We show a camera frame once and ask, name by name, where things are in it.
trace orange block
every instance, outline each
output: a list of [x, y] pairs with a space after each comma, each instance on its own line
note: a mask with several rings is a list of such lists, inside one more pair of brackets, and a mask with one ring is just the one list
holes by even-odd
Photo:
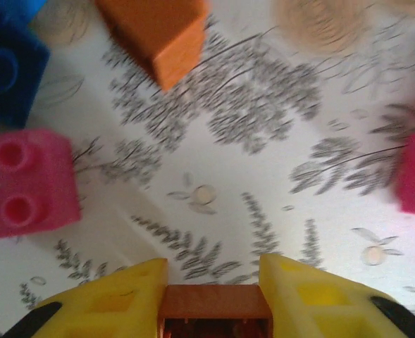
[[201, 58], [204, 0], [96, 0], [111, 36], [162, 90], [179, 82]]

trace blue block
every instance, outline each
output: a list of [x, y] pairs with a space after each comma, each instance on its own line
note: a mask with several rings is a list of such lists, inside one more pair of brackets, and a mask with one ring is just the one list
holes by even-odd
[[25, 27], [45, 3], [46, 0], [0, 0], [0, 7]]
[[27, 122], [49, 50], [0, 8], [0, 122], [22, 128]]

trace white surface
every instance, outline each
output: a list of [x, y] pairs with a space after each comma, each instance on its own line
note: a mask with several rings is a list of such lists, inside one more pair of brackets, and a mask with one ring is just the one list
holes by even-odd
[[[268, 9], [267, 0], [230, 0], [226, 4], [214, 1], [213, 11], [219, 23], [209, 30], [209, 35], [216, 33], [228, 39], [228, 46], [232, 46], [262, 33], [272, 26]], [[329, 272], [363, 282], [391, 294], [415, 310], [415, 215], [398, 212], [396, 198], [392, 194], [393, 184], [388, 188], [378, 184], [366, 196], [361, 196], [365, 187], [345, 189], [353, 182], [345, 178], [359, 172], [356, 166], [373, 158], [371, 153], [389, 156], [397, 150], [386, 149], [403, 145], [402, 142], [387, 139], [396, 133], [397, 126], [395, 129], [388, 128], [390, 130], [386, 133], [370, 133], [371, 130], [390, 123], [400, 123], [398, 130], [401, 132], [415, 126], [413, 114], [406, 109], [387, 106], [404, 104], [415, 107], [415, 20], [400, 20], [389, 15], [380, 19], [378, 16], [378, 20], [374, 20], [378, 24], [373, 25], [369, 39], [345, 61], [346, 66], [341, 63], [342, 68], [338, 66], [328, 71], [322, 70], [340, 61], [338, 58], [321, 63], [324, 59], [296, 54], [277, 37], [275, 31], [255, 37], [249, 45], [239, 44], [229, 54], [219, 53], [214, 62], [208, 63], [207, 67], [205, 63], [198, 67], [192, 77], [185, 79], [172, 94], [167, 94], [174, 95], [187, 89], [186, 95], [178, 101], [179, 106], [155, 109], [151, 113], [153, 115], [141, 123], [122, 124], [122, 112], [127, 109], [114, 108], [113, 104], [120, 97], [130, 100], [133, 91], [121, 94], [111, 85], [125, 81], [123, 76], [137, 68], [134, 65], [118, 65], [112, 69], [106, 65], [106, 58], [111, 55], [108, 35], [95, 13], [86, 13], [89, 15], [86, 34], [79, 34], [81, 28], [76, 22], [59, 28], [79, 32], [74, 35], [77, 41], [53, 47], [29, 122], [29, 127], [50, 127], [68, 135], [75, 148], [82, 151], [96, 139], [95, 154], [85, 154], [75, 164], [79, 172], [83, 220], [52, 233], [34, 234], [18, 241], [0, 240], [0, 332], [5, 332], [27, 313], [27, 306], [35, 302], [34, 296], [46, 298], [83, 280], [96, 278], [96, 273], [103, 273], [102, 270], [109, 273], [122, 265], [157, 256], [171, 260], [171, 282], [227, 282], [239, 276], [244, 276], [240, 279], [246, 279], [246, 282], [256, 282], [255, 277], [248, 279], [256, 270], [251, 264], [256, 259], [252, 252], [257, 249], [253, 243], [262, 242], [262, 238], [255, 234], [256, 224], [261, 227], [266, 224], [268, 228], [262, 234], [270, 240], [261, 243], [264, 250], [280, 251], [291, 258], [304, 259]], [[217, 54], [212, 45], [209, 46], [204, 60]], [[243, 46], [249, 46], [251, 53], [244, 65], [238, 67], [240, 60], [246, 58], [241, 50]], [[263, 80], [259, 80], [261, 72], [250, 70], [229, 82], [234, 87], [226, 86], [222, 90], [232, 91], [245, 85], [251, 91], [239, 96], [225, 92], [220, 108], [227, 111], [225, 117], [231, 117], [234, 113], [243, 114], [253, 106], [253, 102], [241, 108], [231, 108], [231, 102], [236, 99], [234, 102], [239, 104], [252, 95], [259, 95], [258, 104], [269, 104], [267, 113], [270, 115], [264, 115], [262, 107], [249, 114], [248, 123], [253, 118], [261, 119], [254, 130], [240, 127], [240, 124], [226, 127], [229, 137], [234, 132], [237, 134], [230, 144], [222, 144], [218, 141], [220, 137], [215, 135], [215, 129], [210, 127], [216, 114], [221, 113], [219, 109], [209, 106], [213, 99], [206, 93], [215, 89], [221, 94], [218, 88], [226, 81], [241, 70], [248, 69], [246, 65], [262, 60], [286, 65], [289, 72], [301, 63], [308, 63], [304, 67], [312, 69], [313, 86], [319, 93], [319, 100], [314, 97], [312, 102], [318, 101], [320, 109], [314, 118], [303, 120], [305, 110], [298, 110], [300, 113], [297, 113], [297, 109], [287, 107], [293, 99], [279, 102], [276, 111], [286, 107], [287, 115], [282, 120], [292, 120], [292, 127], [287, 131], [286, 139], [271, 139], [271, 124], [264, 121], [274, 113], [271, 109], [275, 99], [266, 97], [284, 94], [284, 91], [293, 88], [296, 90], [292, 94], [300, 95], [307, 86], [300, 84], [299, 77], [293, 74], [291, 76], [297, 80], [295, 86], [287, 86], [284, 82], [279, 86], [271, 83], [268, 79], [273, 75], [271, 81], [284, 78], [285, 75], [278, 73], [280, 68], [269, 72]], [[205, 76], [202, 81], [211, 82], [186, 83], [202, 76]], [[138, 96], [145, 99], [142, 110], [154, 104], [149, 93], [155, 91], [156, 87], [148, 87], [148, 82], [140, 86]], [[165, 99], [159, 95], [155, 104]], [[174, 100], [169, 100], [168, 104], [174, 104]], [[192, 105], [182, 109], [184, 104]], [[399, 118], [390, 122], [382, 118], [385, 114]], [[159, 116], [166, 116], [166, 119], [159, 125], [160, 129], [152, 133], [146, 124], [150, 120], [157, 121]], [[179, 126], [182, 123], [186, 133], [168, 143], [168, 138], [161, 137], [164, 131], [160, 134], [158, 131], [165, 125], [176, 128], [175, 123]], [[170, 137], [174, 137], [176, 129], [171, 131]], [[261, 137], [260, 141], [266, 145], [251, 154], [247, 135]], [[329, 143], [329, 149], [335, 149], [335, 155], [311, 157], [314, 147], [322, 140], [322, 144], [326, 144], [324, 139], [327, 138], [336, 144], [333, 148]], [[141, 157], [137, 156], [139, 149], [135, 149], [131, 157], [128, 157], [129, 153], [116, 152], [119, 142], [137, 139], [144, 142], [144, 147], [151, 147], [148, 152], [140, 153]], [[321, 164], [340, 155], [341, 149], [345, 152], [344, 157]], [[152, 159], [157, 160], [158, 166], [149, 162]], [[321, 174], [323, 179], [315, 187], [291, 193], [297, 185], [291, 179], [292, 172], [309, 161], [316, 162], [321, 170], [335, 166]], [[346, 173], [330, 190], [316, 195], [338, 163], [346, 163]], [[374, 179], [374, 173], [379, 168], [385, 172], [390, 169], [391, 163], [392, 158], [388, 157], [364, 169], [370, 170], [367, 173]], [[139, 175], [126, 171], [135, 167], [142, 169]], [[106, 168], [119, 171], [108, 179]], [[149, 178], [149, 181], [140, 182], [140, 177], [144, 180]], [[208, 187], [197, 190], [204, 185]], [[244, 193], [252, 199], [248, 203], [245, 203]], [[250, 211], [249, 205], [254, 202], [257, 209]], [[154, 236], [134, 220], [137, 217], [158, 223], [159, 227], [166, 226], [173, 232], [179, 230], [182, 237], [185, 232], [190, 232], [191, 251], [181, 253], [183, 248], [171, 249], [169, 246], [174, 242], [163, 243], [163, 236]], [[313, 236], [310, 240], [311, 246], [306, 243], [308, 226], [316, 231], [316, 238]], [[193, 261], [193, 250], [202, 237], [206, 240], [203, 241], [203, 257], [210, 252], [212, 264], [204, 270], [199, 269], [202, 265], [182, 269], [187, 267], [190, 259]], [[71, 258], [69, 262], [72, 265], [66, 268], [61, 264], [67, 263], [68, 259], [57, 258], [65, 249], [54, 248], [60, 240], [67, 243], [66, 248], [70, 248], [66, 254]], [[221, 246], [212, 251], [217, 243]], [[303, 251], [309, 247], [309, 253]], [[176, 256], [181, 258], [184, 255], [182, 260], [176, 260]], [[103, 263], [108, 263], [105, 269], [102, 269]], [[83, 270], [84, 264], [90, 268], [89, 271]], [[214, 273], [218, 266], [226, 269], [222, 270], [224, 274], [220, 278], [216, 278]], [[188, 273], [201, 276], [187, 279]], [[25, 284], [23, 294], [20, 294], [21, 284]]]

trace orange piece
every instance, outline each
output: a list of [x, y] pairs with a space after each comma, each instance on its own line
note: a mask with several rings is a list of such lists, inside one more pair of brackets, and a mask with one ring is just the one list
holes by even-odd
[[168, 285], [158, 337], [268, 338], [271, 310], [258, 285]]
[[204, 0], [96, 0], [112, 37], [167, 91], [199, 62]]

